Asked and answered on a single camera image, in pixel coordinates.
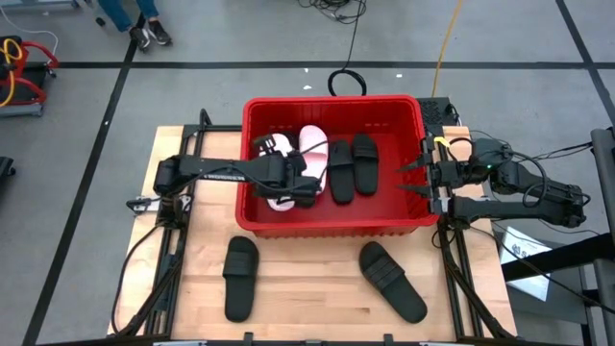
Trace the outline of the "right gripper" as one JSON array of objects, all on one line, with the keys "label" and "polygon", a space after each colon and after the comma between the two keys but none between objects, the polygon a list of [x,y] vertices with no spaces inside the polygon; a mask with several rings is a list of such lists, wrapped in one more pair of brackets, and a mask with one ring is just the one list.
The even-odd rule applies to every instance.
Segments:
[{"label": "right gripper", "polygon": [[440,189],[454,189],[463,187],[463,162],[459,161],[452,153],[451,147],[433,142],[434,136],[423,139],[424,156],[406,164],[397,172],[407,172],[414,169],[426,169],[428,185],[398,185],[398,188],[412,191],[422,198],[429,199],[429,211],[436,215],[446,214],[449,211],[449,199],[451,193],[441,196]]}]

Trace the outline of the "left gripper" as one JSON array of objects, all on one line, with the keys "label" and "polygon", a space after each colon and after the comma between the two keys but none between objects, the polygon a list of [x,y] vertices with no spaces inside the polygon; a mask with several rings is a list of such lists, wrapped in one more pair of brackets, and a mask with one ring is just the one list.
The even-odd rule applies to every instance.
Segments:
[{"label": "left gripper", "polygon": [[268,199],[289,196],[295,202],[293,208],[311,208],[320,194],[320,179],[302,175],[307,168],[306,162],[293,137],[285,136],[294,148],[286,157],[274,150],[272,135],[261,136],[253,141],[254,148],[258,150],[258,160],[264,162],[268,169],[253,182],[253,195],[266,202]]}]

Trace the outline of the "pink slide sandal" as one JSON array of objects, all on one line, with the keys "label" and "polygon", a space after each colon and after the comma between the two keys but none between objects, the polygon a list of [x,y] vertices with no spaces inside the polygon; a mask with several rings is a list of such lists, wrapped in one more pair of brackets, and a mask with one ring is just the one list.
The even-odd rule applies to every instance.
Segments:
[{"label": "pink slide sandal", "polygon": [[306,125],[299,133],[299,151],[307,166],[302,175],[319,178],[319,193],[322,193],[326,186],[326,172],[329,163],[327,135],[317,126]]},{"label": "pink slide sandal", "polygon": [[[284,157],[294,150],[287,136],[283,134],[273,134],[272,137],[275,141],[274,150],[280,151]],[[279,212],[291,210],[295,205],[295,202],[289,196],[268,199],[267,203],[272,210]]]}]

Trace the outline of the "black slide sandal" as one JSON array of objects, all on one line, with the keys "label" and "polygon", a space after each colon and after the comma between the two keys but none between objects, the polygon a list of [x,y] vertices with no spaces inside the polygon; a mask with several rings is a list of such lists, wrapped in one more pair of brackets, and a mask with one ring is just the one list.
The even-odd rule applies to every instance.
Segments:
[{"label": "black slide sandal", "polygon": [[348,141],[333,142],[329,151],[328,175],[332,198],[337,205],[354,200],[354,161]]},{"label": "black slide sandal", "polygon": [[367,134],[356,134],[352,142],[357,191],[374,195],[379,182],[379,152],[376,142]]},{"label": "black slide sandal", "polygon": [[404,268],[375,241],[366,243],[359,252],[359,269],[364,279],[408,323],[425,319],[428,307],[406,277]]},{"label": "black slide sandal", "polygon": [[243,322],[252,312],[258,275],[259,251],[248,237],[234,236],[227,249],[222,277],[225,280],[225,316]]}]

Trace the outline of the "red plastic bin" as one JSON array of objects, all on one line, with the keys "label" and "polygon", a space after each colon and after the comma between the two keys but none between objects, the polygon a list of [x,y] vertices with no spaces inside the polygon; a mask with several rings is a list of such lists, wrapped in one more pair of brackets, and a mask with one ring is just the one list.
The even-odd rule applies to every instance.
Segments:
[{"label": "red plastic bin", "polygon": [[243,109],[241,149],[244,160],[258,156],[256,138],[280,133],[293,139],[307,125],[325,138],[310,145],[323,154],[337,141],[350,143],[359,134],[371,138],[378,151],[378,187],[374,195],[357,193],[338,205],[325,189],[307,209],[275,211],[255,196],[251,185],[237,188],[235,220],[258,237],[329,237],[402,235],[433,225],[438,217],[429,202],[407,190],[425,185],[423,168],[405,170],[422,151],[425,130],[419,103],[409,95],[255,98]]}]

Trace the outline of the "black power box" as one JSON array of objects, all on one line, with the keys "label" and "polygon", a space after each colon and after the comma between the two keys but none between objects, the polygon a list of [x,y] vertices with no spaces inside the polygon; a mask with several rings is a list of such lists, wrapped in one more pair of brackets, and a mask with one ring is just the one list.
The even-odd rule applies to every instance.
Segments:
[{"label": "black power box", "polygon": [[456,126],[456,113],[448,97],[417,99],[425,126]]}]

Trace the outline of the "white paper sheet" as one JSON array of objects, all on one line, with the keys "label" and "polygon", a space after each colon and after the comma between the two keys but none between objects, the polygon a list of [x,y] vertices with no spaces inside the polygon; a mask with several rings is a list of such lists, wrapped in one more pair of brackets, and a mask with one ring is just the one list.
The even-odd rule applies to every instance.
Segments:
[{"label": "white paper sheet", "polygon": [[[544,243],[525,235],[512,227],[507,227],[502,238],[503,245],[500,250],[500,264],[515,261],[518,258],[524,259],[542,252],[551,251],[551,248]],[[536,275],[525,279],[518,279],[507,282],[506,284],[520,290],[527,295],[540,300],[547,301],[550,281],[542,275]]]}]

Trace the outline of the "person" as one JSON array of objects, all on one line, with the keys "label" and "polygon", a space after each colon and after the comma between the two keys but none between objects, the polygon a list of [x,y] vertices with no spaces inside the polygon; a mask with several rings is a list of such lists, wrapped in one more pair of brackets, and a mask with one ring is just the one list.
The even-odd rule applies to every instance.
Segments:
[{"label": "person", "polygon": [[172,37],[160,22],[160,13],[154,0],[135,0],[140,12],[147,21],[146,28],[137,27],[123,8],[122,0],[97,0],[98,5],[114,24],[116,29],[127,32],[139,51],[145,52],[153,39],[157,44],[168,46]]}]

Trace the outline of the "red tube cart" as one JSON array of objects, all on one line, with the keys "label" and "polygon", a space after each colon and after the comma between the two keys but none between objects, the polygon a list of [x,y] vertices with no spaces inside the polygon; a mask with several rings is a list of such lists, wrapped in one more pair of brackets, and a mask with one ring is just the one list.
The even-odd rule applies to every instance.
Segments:
[{"label": "red tube cart", "polygon": [[[42,52],[48,62],[28,62],[30,48]],[[56,78],[56,56],[44,45],[19,36],[0,37],[0,117],[42,116],[47,76]]]}]

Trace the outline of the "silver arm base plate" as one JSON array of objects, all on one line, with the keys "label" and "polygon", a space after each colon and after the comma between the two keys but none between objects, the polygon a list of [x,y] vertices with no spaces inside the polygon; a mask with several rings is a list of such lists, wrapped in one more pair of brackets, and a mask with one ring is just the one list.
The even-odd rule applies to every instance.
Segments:
[{"label": "silver arm base plate", "polygon": [[135,214],[141,214],[148,210],[156,209],[159,201],[159,198],[138,196],[135,199],[128,200],[126,207]]}]

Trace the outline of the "black desk frame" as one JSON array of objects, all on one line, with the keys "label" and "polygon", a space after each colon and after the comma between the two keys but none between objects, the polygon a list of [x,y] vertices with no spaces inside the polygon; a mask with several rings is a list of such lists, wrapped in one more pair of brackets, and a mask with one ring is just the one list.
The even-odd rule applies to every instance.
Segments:
[{"label": "black desk frame", "polygon": [[504,278],[510,281],[591,264],[598,286],[592,292],[598,297],[594,306],[603,310],[607,344],[615,346],[615,128],[596,129],[591,138],[609,232],[506,263],[503,271]]}]

